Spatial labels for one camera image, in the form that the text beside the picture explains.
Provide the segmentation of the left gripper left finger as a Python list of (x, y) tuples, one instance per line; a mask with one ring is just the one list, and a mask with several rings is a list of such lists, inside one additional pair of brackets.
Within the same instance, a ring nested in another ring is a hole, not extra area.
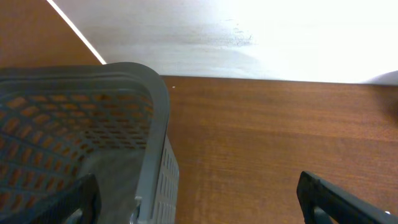
[(81, 210), (81, 216), (75, 223), (97, 223), (101, 195), (94, 174), (87, 174), (33, 207), (1, 220), (1, 224), (63, 223), (77, 210)]

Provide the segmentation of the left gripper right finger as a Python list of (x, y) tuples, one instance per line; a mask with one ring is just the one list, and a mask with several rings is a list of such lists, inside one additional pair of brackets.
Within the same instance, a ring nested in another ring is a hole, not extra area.
[(300, 174), (297, 198), (306, 224), (397, 223), (395, 215), (308, 171)]

